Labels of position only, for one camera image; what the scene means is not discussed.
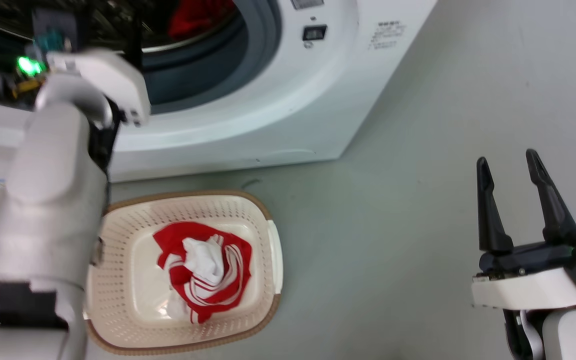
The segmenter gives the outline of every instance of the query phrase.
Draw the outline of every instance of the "plastic laundry basket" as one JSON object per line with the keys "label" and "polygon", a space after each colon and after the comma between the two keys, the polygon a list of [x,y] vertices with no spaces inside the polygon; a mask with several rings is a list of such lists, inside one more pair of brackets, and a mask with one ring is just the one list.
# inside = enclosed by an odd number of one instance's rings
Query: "plastic laundry basket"
{"label": "plastic laundry basket", "polygon": [[[157,266],[153,234],[171,223],[194,221],[233,233],[252,246],[251,277],[241,303],[202,324],[171,319],[171,289]],[[103,262],[91,267],[86,316],[90,337],[110,353],[181,353],[241,340],[262,330],[281,298],[279,235],[268,210],[240,191],[169,193],[115,203],[101,230]]]}

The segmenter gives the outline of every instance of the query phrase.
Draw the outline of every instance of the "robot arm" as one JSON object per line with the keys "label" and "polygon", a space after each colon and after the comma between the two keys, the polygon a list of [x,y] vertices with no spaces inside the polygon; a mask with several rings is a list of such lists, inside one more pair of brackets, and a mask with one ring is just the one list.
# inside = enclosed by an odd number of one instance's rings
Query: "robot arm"
{"label": "robot arm", "polygon": [[576,360],[576,223],[535,150],[526,151],[545,242],[514,246],[504,231],[484,157],[477,162],[479,260],[475,305],[503,309],[515,360]]}
{"label": "robot arm", "polygon": [[48,53],[0,205],[0,358],[83,358],[89,264],[121,123],[144,125],[144,78],[103,50]]}

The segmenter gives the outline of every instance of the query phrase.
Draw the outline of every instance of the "white washing machine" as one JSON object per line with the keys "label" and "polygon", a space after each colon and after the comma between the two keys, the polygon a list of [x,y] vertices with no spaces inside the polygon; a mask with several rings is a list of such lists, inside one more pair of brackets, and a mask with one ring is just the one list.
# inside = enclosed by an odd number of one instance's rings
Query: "white washing machine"
{"label": "white washing machine", "polygon": [[[121,128],[112,180],[340,157],[435,2],[235,0],[237,18],[194,44],[203,53],[167,67],[144,51],[154,115]],[[0,178],[27,116],[0,106]]]}

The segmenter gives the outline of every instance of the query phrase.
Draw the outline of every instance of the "red cloth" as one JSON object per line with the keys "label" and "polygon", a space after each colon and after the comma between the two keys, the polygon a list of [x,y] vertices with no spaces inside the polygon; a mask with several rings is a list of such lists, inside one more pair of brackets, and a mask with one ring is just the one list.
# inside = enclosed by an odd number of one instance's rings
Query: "red cloth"
{"label": "red cloth", "polygon": [[205,242],[213,235],[223,237],[221,256],[224,259],[224,274],[228,274],[230,269],[229,262],[226,261],[228,256],[227,248],[237,248],[241,262],[241,278],[238,278],[238,281],[233,281],[213,296],[201,299],[205,304],[199,304],[197,299],[193,297],[192,289],[189,288],[190,281],[193,279],[192,271],[185,266],[171,267],[169,271],[172,287],[183,298],[190,309],[198,315],[199,323],[210,319],[213,313],[226,312],[239,305],[250,278],[250,258],[252,255],[250,244],[230,232],[219,231],[210,226],[192,221],[172,223],[153,235],[161,251],[163,251],[157,260],[157,265],[162,269],[164,269],[169,255],[178,255],[182,260],[186,260],[186,250],[182,243],[183,239],[192,238]]}
{"label": "red cloth", "polygon": [[168,36],[184,40],[219,24],[235,9],[233,0],[180,0],[168,27]]}

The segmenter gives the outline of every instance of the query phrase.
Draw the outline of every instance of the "gray floor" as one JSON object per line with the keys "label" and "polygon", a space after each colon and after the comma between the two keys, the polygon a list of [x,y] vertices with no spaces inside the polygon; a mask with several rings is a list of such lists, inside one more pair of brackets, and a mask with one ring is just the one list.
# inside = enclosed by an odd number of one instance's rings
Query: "gray floor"
{"label": "gray floor", "polygon": [[576,218],[576,1],[439,0],[342,159],[115,185],[115,201],[244,189],[281,235],[267,328],[158,359],[509,360],[501,312],[471,307],[474,169],[488,158],[515,242],[540,241],[528,147]]}

